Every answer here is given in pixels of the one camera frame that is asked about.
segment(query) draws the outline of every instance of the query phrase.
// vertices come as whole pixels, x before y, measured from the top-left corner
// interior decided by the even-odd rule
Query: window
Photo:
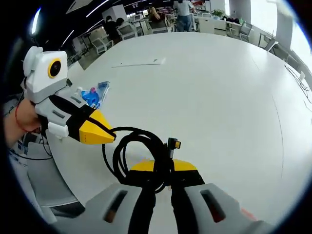
[[[312,72],[312,53],[308,40],[302,32],[300,26],[293,22],[292,26],[292,42],[291,50],[299,56],[299,58],[305,63],[305,65]]]
[[[273,36],[277,28],[276,3],[267,0],[251,0],[252,24]]]
[[[146,15],[148,15],[148,11],[147,10],[143,10],[143,16],[145,17]]]
[[[227,16],[229,16],[230,13],[230,0],[224,0],[224,4],[225,4],[225,14]]]

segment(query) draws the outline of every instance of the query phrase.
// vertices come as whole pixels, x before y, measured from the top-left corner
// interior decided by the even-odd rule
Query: cable on table
[[[16,153],[16,152],[15,152],[14,150],[12,150],[12,149],[10,149],[9,151],[10,151],[11,153],[13,153],[14,155],[16,155],[17,157],[21,157],[21,158],[28,159],[28,160],[33,160],[33,161],[49,160],[49,159],[52,158],[52,156],[49,157],[49,158],[30,158],[30,157],[24,157],[24,156],[22,156],[22,155],[19,155],[18,153]]]
[[[112,132],[132,131],[129,135],[124,136],[113,153],[113,168],[109,165],[105,153],[105,144],[102,144],[102,152],[105,164],[108,170],[118,179],[120,183],[125,181],[129,173],[126,161],[126,148],[129,142],[142,142],[151,152],[155,160],[155,171],[161,175],[166,170],[167,148],[163,142],[153,133],[134,127],[117,127],[111,129]],[[161,183],[155,193],[161,192],[165,188],[165,183]]]
[[[290,67],[284,65],[287,69],[287,71],[294,77],[294,79],[297,81],[300,89],[302,90],[303,94],[306,96],[306,98],[308,99],[309,103],[312,104],[312,101],[310,101],[308,94],[305,93],[305,91],[310,91],[311,88],[309,86],[305,86],[304,83],[302,83],[302,81],[300,80],[300,78],[297,76],[297,74],[293,71],[293,69],[291,69]]]

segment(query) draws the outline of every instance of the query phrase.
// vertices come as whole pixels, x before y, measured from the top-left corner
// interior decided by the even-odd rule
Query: floor
[[[92,47],[78,62],[83,70],[86,70],[98,57],[100,57],[100,55],[98,55],[95,48]]]

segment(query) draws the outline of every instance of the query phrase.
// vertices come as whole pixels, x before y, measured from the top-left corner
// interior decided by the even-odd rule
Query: ceiling
[[[86,32],[90,27],[102,19],[101,13],[113,5],[123,4],[126,13],[133,13],[140,10],[147,9],[149,6],[168,6],[172,5],[173,1],[163,0],[50,0],[38,1],[33,7],[29,19],[25,20],[25,37],[30,37],[30,26],[32,19],[39,7],[41,11],[38,18],[37,33],[35,36],[36,41],[44,50],[57,50],[61,47],[64,40],[70,35],[74,38]],[[101,7],[94,11],[89,17],[86,18],[93,9],[105,2]],[[133,8],[131,3],[137,3],[137,7]]]

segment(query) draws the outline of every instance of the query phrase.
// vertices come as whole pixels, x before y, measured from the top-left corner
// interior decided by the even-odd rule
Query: office room
[[[23,214],[56,233],[297,230],[311,194],[309,5],[21,3],[1,87]]]

